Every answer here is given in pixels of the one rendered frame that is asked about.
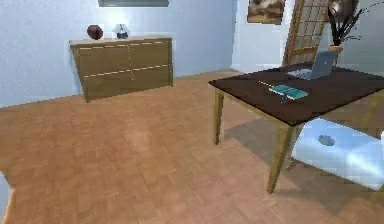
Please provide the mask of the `brown chest of drawers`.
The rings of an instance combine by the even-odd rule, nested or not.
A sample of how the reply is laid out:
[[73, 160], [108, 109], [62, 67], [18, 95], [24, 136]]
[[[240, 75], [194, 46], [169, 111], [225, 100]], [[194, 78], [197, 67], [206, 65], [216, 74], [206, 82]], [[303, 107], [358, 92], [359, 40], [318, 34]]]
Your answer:
[[172, 38], [69, 42], [87, 102], [173, 85]]

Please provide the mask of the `teal book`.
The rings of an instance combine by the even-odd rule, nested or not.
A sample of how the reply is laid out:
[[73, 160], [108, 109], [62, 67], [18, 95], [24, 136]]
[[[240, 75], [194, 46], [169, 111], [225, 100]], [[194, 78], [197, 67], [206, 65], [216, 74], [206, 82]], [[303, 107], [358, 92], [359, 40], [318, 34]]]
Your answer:
[[287, 98], [290, 100], [297, 100], [303, 97], [306, 97], [308, 93], [301, 89], [290, 87], [287, 85], [277, 85], [270, 88], [270, 91], [278, 95], [284, 96], [287, 95]]

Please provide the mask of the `dark top wooden table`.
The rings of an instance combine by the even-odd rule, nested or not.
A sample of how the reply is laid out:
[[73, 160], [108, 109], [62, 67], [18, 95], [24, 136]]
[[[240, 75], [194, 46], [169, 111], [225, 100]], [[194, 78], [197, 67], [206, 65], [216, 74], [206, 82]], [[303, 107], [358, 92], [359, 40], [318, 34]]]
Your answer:
[[302, 79], [292, 73], [309, 69], [308, 62], [212, 80], [214, 88], [213, 142], [220, 141], [223, 100], [229, 97], [263, 117], [279, 124], [269, 174], [267, 192], [273, 193], [292, 142], [299, 127], [322, 115], [341, 109], [359, 99], [368, 98], [369, 110], [360, 128], [364, 130], [376, 105], [384, 100], [384, 77], [333, 67], [315, 79]]

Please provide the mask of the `brown framed landscape picture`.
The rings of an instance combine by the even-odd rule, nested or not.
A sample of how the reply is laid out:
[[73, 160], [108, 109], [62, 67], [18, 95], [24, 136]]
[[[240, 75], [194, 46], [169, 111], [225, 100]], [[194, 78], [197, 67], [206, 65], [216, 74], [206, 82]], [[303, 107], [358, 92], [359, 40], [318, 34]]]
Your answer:
[[247, 22], [280, 25], [284, 7], [285, 0], [249, 0]]

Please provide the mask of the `dark red round ball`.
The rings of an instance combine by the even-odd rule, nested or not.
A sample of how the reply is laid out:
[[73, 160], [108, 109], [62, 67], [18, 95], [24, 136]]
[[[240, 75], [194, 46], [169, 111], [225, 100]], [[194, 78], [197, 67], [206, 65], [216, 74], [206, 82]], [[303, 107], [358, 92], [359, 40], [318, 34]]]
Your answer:
[[89, 25], [87, 28], [87, 34], [91, 39], [99, 40], [103, 36], [103, 30], [98, 25]]

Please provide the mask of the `grey open laptop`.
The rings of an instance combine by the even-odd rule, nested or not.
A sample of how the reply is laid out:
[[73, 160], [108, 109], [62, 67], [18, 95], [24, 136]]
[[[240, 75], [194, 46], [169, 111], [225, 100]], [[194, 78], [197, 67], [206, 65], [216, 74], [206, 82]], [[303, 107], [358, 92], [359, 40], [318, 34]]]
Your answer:
[[336, 50], [326, 50], [318, 52], [311, 69], [299, 69], [288, 72], [288, 75], [304, 79], [313, 80], [331, 73], [336, 57]]

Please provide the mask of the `wooden lattice room door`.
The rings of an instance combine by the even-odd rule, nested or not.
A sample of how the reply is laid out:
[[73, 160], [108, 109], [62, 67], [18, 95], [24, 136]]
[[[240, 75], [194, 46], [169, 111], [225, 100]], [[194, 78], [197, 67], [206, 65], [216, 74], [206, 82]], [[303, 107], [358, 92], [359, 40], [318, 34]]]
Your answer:
[[283, 64], [313, 62], [318, 51], [329, 0], [295, 0]]

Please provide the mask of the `white box with grey mark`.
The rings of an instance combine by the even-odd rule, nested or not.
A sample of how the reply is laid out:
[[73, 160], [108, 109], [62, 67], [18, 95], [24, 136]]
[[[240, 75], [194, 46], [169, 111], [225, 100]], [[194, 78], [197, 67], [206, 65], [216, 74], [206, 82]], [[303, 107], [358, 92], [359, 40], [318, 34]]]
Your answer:
[[314, 119], [303, 126], [291, 157], [375, 191], [384, 186], [384, 131], [375, 138]]

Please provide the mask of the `grey framed wall picture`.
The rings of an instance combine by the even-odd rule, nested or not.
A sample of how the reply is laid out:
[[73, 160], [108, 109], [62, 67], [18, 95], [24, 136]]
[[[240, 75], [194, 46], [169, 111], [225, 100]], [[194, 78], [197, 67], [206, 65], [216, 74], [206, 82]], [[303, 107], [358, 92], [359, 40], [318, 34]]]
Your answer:
[[99, 7], [168, 7], [169, 0], [98, 0]]

